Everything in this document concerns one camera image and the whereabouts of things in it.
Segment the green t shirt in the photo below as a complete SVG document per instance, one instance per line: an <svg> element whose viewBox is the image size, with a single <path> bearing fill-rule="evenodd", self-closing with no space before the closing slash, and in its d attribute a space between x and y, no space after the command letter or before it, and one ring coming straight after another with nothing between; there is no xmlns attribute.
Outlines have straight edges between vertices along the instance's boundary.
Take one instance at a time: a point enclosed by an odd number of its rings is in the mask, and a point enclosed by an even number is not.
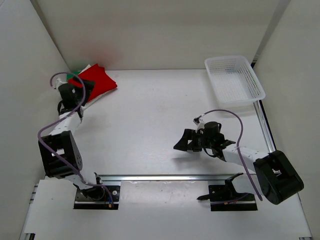
<svg viewBox="0 0 320 240"><path fill-rule="evenodd" d="M82 72L83 72L83 69L82 70L76 70L76 71L73 71L73 72L67 72L66 81L69 82L70 80L72 80L74 78L75 75L78 76Z"/></svg>

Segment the white plastic basket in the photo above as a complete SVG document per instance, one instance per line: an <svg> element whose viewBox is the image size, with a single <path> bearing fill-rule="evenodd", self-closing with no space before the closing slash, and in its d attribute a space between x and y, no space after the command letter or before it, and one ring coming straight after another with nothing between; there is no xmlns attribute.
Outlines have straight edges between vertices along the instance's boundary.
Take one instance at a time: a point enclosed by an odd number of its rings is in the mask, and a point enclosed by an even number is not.
<svg viewBox="0 0 320 240"><path fill-rule="evenodd" d="M244 107L266 97L257 75L244 56L211 57L204 61L204 65L220 106Z"/></svg>

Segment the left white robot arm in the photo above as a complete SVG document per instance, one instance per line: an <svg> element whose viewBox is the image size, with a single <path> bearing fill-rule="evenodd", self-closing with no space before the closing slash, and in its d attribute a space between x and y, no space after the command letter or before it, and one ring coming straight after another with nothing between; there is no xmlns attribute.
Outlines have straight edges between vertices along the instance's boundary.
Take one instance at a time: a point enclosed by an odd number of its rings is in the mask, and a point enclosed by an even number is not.
<svg viewBox="0 0 320 240"><path fill-rule="evenodd" d="M96 173L91 174L89 180L82 175L83 160L73 136L82 123L84 106L93 94L95 83L83 78L72 79L80 86L71 82L56 84L61 97L57 104L58 120L37 133L42 164L47 177L68 180L93 200L100 200L105 188Z"/></svg>

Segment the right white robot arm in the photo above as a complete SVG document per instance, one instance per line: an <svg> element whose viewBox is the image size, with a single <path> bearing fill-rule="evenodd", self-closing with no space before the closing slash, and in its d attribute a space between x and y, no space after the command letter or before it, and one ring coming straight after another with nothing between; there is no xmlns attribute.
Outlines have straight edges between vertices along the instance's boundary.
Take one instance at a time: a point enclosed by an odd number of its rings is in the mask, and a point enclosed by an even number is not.
<svg viewBox="0 0 320 240"><path fill-rule="evenodd" d="M199 117L194 122L197 128L186 128L174 145L175 150L195 153L211 150L210 157L255 172L256 179L248 179L253 187L251 193L264 195L274 205L304 189L303 180L282 151L266 153L238 146L237 142L226 139L221 133L221 123L204 122Z"/></svg>

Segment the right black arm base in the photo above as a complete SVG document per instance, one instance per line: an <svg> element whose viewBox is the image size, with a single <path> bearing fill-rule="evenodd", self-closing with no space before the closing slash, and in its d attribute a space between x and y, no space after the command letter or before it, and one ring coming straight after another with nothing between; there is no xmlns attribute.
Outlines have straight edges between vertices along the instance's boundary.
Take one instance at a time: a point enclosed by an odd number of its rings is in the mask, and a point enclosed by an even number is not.
<svg viewBox="0 0 320 240"><path fill-rule="evenodd" d="M223 185L209 185L208 194L199 196L197 200L209 200L211 212L257 211L255 195L237 191L235 188L235 180L240 180L240 177L243 176L243 173L237 173L225 179Z"/></svg>

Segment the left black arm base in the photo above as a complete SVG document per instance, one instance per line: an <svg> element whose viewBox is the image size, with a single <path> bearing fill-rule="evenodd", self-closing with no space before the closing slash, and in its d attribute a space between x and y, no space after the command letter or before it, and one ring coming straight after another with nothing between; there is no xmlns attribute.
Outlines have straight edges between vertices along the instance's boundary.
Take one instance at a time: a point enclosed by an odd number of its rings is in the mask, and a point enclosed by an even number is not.
<svg viewBox="0 0 320 240"><path fill-rule="evenodd" d="M77 189L74 198L73 208L75 210L118 210L121 186L106 185L111 193L109 194L102 187L93 187L86 190Z"/></svg>

